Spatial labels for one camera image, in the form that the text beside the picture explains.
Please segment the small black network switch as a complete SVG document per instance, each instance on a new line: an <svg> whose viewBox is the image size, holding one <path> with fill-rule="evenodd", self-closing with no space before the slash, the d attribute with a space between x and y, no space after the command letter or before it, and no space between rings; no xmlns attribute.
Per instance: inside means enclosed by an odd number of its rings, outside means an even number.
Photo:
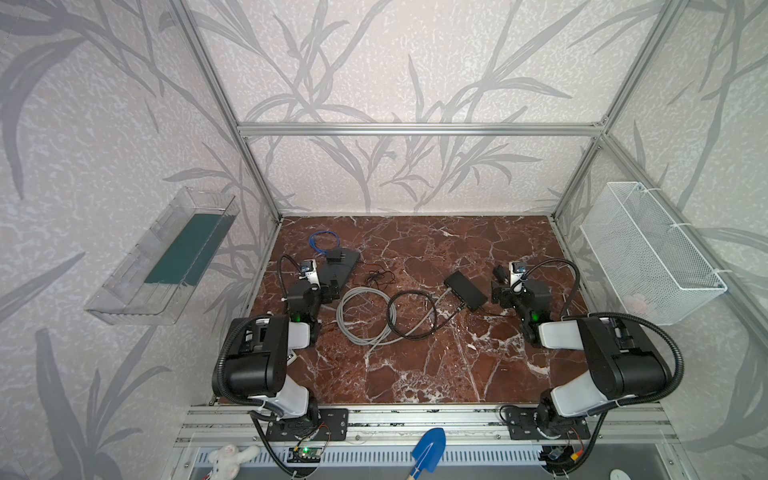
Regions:
<svg viewBox="0 0 768 480"><path fill-rule="evenodd" d="M488 297L460 271L455 271L446 277L444 285L471 312L477 311L488 301Z"/></svg>

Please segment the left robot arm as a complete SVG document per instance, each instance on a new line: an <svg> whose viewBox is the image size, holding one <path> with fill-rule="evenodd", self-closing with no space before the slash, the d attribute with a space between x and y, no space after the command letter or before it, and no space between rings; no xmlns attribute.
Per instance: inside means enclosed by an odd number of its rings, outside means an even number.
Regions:
<svg viewBox="0 0 768 480"><path fill-rule="evenodd" d="M320 307L337 299L339 291L336 280L300 280L284 295L284 313L233 320L214 366L214 395L250 407L261 422L319 425L314 394L287 373L289 353L315 346Z"/></svg>

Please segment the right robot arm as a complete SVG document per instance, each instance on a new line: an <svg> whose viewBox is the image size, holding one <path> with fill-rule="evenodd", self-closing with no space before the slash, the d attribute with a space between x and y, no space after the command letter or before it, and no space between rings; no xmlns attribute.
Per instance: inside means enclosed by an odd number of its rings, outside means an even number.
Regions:
<svg viewBox="0 0 768 480"><path fill-rule="evenodd" d="M550 317L551 290L530 278L522 262L493 271L491 300L513 309L527 343L549 350L580 351L587 370L544 391L535 407L504 405L499 414L514 440L558 440L587 434L590 416L656 402L682 383L685 365L672 337L656 324L620 312Z"/></svg>

